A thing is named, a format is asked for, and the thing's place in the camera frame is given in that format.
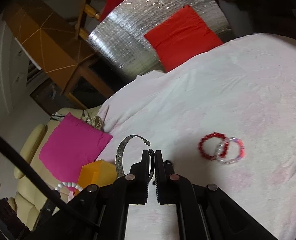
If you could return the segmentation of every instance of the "pink cushion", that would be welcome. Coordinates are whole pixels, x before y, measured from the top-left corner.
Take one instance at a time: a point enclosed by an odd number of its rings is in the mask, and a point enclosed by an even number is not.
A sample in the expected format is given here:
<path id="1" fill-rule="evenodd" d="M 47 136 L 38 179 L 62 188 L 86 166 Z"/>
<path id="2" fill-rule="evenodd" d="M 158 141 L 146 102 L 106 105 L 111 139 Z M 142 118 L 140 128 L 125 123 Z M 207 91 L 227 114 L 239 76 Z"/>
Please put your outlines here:
<path id="1" fill-rule="evenodd" d="M 69 113 L 42 147 L 39 159 L 56 179 L 77 183 L 81 167 L 95 161 L 111 139 Z"/>

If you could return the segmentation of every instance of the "orange block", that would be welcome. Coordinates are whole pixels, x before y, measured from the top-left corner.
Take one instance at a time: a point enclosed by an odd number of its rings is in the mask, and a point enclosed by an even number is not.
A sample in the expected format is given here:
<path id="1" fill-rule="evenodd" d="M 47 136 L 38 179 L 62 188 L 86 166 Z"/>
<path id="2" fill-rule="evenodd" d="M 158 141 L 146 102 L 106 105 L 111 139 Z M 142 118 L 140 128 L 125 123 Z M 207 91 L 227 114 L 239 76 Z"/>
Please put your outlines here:
<path id="1" fill-rule="evenodd" d="M 86 188 L 90 184 L 96 184 L 99 187 L 110 185 L 117 179 L 115 165 L 104 160 L 95 161 L 82 166 L 78 179 L 78 184 Z"/>

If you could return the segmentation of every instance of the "white bedsheet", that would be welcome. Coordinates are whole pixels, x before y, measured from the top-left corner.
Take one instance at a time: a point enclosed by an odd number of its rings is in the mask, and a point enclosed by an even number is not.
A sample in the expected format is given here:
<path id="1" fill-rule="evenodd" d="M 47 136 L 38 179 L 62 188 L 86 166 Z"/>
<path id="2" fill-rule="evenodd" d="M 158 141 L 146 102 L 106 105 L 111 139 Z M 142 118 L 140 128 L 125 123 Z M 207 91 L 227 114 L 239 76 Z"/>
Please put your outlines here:
<path id="1" fill-rule="evenodd" d="M 138 76 L 99 115 L 113 139 L 98 159 L 114 162 L 122 139 L 141 135 L 176 173 L 194 184 L 216 183 L 279 240 L 295 239 L 296 41 L 270 34 L 235 39 L 167 74 Z M 240 138 L 245 158 L 231 165 L 203 159 L 198 142 L 215 131 Z M 126 174 L 147 148 L 139 138 L 128 143 Z M 176 209 L 157 203 L 151 183 L 148 203 L 129 207 L 126 239 L 179 239 Z"/>

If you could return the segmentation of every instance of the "metal bangle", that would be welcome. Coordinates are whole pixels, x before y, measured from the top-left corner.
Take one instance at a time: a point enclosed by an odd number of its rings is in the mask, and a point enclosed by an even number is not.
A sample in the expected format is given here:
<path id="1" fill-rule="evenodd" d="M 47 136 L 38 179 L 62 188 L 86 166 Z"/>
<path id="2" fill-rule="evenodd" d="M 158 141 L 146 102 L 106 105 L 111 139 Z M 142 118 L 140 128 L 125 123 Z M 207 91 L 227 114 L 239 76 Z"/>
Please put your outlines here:
<path id="1" fill-rule="evenodd" d="M 117 154 L 116 154 L 116 160 L 115 160 L 116 171 L 117 171 L 117 178 L 123 177 L 125 175 L 124 169 L 123 169 L 123 166 L 122 166 L 122 156 L 124 154 L 124 150 L 125 150 L 125 147 L 126 147 L 127 143 L 133 137 L 139 137 L 139 138 L 141 138 L 147 146 L 150 146 L 150 142 L 147 141 L 145 138 L 139 136 L 139 135 L 133 134 L 133 135 L 129 135 L 125 139 L 123 139 L 122 142 L 118 146 Z"/>

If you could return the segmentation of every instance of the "cream leather sofa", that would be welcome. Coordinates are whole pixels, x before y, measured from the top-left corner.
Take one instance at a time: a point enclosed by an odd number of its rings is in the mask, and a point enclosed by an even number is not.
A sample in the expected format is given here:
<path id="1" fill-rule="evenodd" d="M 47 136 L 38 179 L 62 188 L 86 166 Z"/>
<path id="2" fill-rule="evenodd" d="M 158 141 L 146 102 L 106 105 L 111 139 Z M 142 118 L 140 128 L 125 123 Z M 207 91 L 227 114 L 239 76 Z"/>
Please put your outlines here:
<path id="1" fill-rule="evenodd" d="M 98 113 L 101 106 L 88 109 L 90 116 Z M 71 112 L 77 118 L 81 118 L 82 110 L 63 108 L 58 113 L 66 115 Z M 31 165 L 39 176 L 54 189 L 60 181 L 52 176 L 39 160 L 40 150 L 47 142 L 52 131 L 58 126 L 59 121 L 50 120 L 47 125 L 38 125 L 25 142 L 20 155 Z M 32 230 L 33 225 L 43 207 L 46 197 L 27 179 L 27 177 L 15 167 L 14 176 L 18 179 L 17 193 L 14 198 L 8 200 L 11 207 L 17 212 L 18 218 Z M 60 191 L 61 199 L 67 202 L 69 190 L 63 188 Z"/>

